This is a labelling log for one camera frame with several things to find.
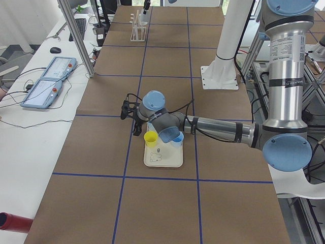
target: red object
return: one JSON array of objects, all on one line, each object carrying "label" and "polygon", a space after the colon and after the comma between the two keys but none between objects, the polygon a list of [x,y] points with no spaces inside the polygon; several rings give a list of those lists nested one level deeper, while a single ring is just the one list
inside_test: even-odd
[{"label": "red object", "polygon": [[0,213],[0,230],[28,233],[32,223],[32,219],[6,212]]}]

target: white table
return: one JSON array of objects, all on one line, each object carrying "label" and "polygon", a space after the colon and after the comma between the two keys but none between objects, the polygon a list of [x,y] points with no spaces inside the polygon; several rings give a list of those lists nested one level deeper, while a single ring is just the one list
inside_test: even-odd
[{"label": "white table", "polygon": [[[89,19],[89,16],[76,14],[75,18]],[[65,20],[62,17],[49,36],[54,35],[64,22]],[[69,28],[65,27],[59,35],[60,41],[53,38],[45,40],[24,71],[46,67],[55,56],[75,57],[77,62],[81,64],[82,60],[75,43],[68,41],[69,34]],[[93,50],[92,44],[97,45],[96,36],[92,32],[92,25],[89,23],[87,24],[84,43],[88,53]],[[62,52],[60,54],[51,54],[49,50],[53,46],[61,48]],[[43,71],[30,72],[21,76],[9,92],[23,90],[23,86],[28,79],[36,82]],[[2,120],[24,127],[48,120],[73,120],[76,108],[88,83],[86,73],[85,67],[81,65],[71,74],[69,81],[72,88],[63,106],[59,109],[40,111],[22,108],[20,105],[1,108],[14,103],[9,96],[4,97],[3,101],[0,102]],[[51,107],[58,107],[62,104],[63,97],[69,87],[69,83],[64,82],[61,94]],[[20,102],[25,95],[23,93],[13,94],[13,97],[17,102]],[[70,126],[71,123],[57,122],[21,129],[0,123],[0,185],[2,186],[0,212],[34,218]],[[0,243],[23,243],[26,236],[26,234],[22,233],[0,231]]]}]

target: chair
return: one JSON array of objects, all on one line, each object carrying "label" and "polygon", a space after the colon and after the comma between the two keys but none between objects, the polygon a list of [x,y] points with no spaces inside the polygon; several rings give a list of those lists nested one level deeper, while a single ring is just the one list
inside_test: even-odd
[{"label": "chair", "polygon": [[13,60],[0,57],[0,63],[2,63],[0,65],[0,87],[4,90],[9,90],[16,77],[20,75],[32,57],[32,54],[26,54]]}]

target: wall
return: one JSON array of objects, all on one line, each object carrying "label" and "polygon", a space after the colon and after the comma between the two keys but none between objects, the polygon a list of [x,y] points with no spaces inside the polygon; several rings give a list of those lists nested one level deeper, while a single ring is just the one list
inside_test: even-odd
[{"label": "wall", "polygon": [[57,0],[1,0],[0,46],[41,44],[61,16]]}]

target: label sticker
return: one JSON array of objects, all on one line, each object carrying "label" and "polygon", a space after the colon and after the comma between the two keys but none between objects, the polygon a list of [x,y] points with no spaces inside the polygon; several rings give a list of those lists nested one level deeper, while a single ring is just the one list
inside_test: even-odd
[{"label": "label sticker", "polygon": [[288,60],[304,62],[305,39],[305,35],[297,35],[272,41],[270,63]]}]

